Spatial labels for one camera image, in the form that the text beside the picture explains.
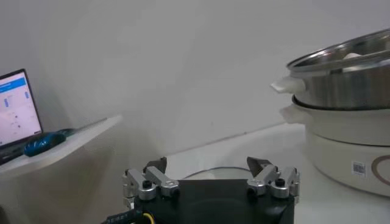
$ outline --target pot handle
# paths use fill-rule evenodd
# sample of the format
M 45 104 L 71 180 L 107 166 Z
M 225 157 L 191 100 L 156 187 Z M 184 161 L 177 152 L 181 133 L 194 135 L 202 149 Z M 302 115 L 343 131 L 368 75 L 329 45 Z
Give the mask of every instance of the pot handle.
M 302 79 L 286 76 L 271 84 L 272 89 L 278 93 L 302 93 L 306 90 L 305 82 Z
M 301 110 L 300 108 L 297 108 L 294 105 L 284 107 L 279 112 L 288 124 L 305 124 L 306 125 L 306 124 L 309 124 L 313 120 L 313 117 L 309 113 Z

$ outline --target computer mouse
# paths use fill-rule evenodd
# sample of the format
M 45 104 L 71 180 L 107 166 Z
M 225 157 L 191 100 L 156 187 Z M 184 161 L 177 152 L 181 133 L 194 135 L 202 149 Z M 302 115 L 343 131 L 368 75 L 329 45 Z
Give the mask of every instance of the computer mouse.
M 61 133 L 57 133 L 57 132 L 43 133 L 42 135 L 39 135 L 38 137 L 31 139 L 24 146 L 24 154 L 29 157 L 38 155 L 40 153 L 43 153 L 55 147 L 56 145 L 59 145 L 65 140 L 66 140 L 66 136 Z
M 61 129 L 59 131 L 56 131 L 56 133 L 63 134 L 66 137 L 73 135 L 75 132 L 76 132 L 76 129 L 74 129 L 74 128 L 66 128 L 66 129 Z

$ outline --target white shelf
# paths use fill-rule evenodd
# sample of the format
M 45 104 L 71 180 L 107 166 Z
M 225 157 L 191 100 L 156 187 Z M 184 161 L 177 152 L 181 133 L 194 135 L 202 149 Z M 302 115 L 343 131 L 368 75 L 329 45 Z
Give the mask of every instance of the white shelf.
M 46 152 L 33 157 L 23 155 L 7 162 L 0 166 L 0 180 L 17 177 L 56 163 L 57 161 L 70 155 L 72 152 L 75 152 L 112 126 L 116 125 L 121 120 L 121 115 L 105 119 L 87 127 L 86 129 L 78 131 L 74 135 L 68 137 L 65 142 Z

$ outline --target white table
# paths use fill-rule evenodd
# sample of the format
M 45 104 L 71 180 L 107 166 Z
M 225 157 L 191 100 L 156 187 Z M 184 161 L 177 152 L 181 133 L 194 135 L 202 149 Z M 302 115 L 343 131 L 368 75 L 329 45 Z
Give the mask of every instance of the white table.
M 37 156 L 28 157 L 23 155 L 3 164 L 0 166 L 0 180 L 7 180 L 25 173 L 33 172 L 60 161 L 72 152 L 82 148 L 83 145 L 107 131 L 121 120 L 121 115 L 105 119 L 78 131 L 74 135 L 68 137 L 65 142 Z
M 283 124 L 168 156 L 166 174 L 182 179 L 212 167 L 247 168 L 247 156 L 268 159 L 281 168 L 294 166 L 301 172 L 301 196 L 295 223 L 390 223 L 390 198 L 331 180 L 313 167 L 305 150 L 303 127 Z

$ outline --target metal pot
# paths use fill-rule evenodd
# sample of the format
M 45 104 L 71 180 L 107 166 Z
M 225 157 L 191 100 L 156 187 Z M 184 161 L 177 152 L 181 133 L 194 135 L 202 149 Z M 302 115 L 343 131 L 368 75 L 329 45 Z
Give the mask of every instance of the metal pot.
M 271 86 L 320 110 L 390 108 L 390 29 L 300 57 Z

